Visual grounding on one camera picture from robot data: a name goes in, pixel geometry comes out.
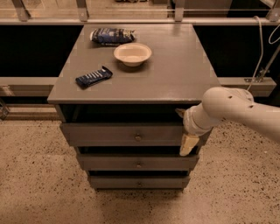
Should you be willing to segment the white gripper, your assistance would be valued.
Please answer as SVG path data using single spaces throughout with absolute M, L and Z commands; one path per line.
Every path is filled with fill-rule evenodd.
M 192 106 L 185 110 L 176 108 L 175 112 L 183 118 L 185 131 L 181 140 L 179 155 L 184 157 L 190 154 L 193 147 L 198 143 L 202 136 L 214 126 L 212 119 L 208 116 L 202 106 Z

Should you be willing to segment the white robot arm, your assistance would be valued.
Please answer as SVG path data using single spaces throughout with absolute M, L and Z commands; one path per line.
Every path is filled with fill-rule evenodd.
M 196 143 L 213 127 L 230 121 L 241 123 L 259 134 L 280 143 L 280 108 L 254 102 L 245 89 L 212 87 L 202 102 L 187 110 L 177 108 L 183 119 L 184 133 L 180 156 L 187 156 Z

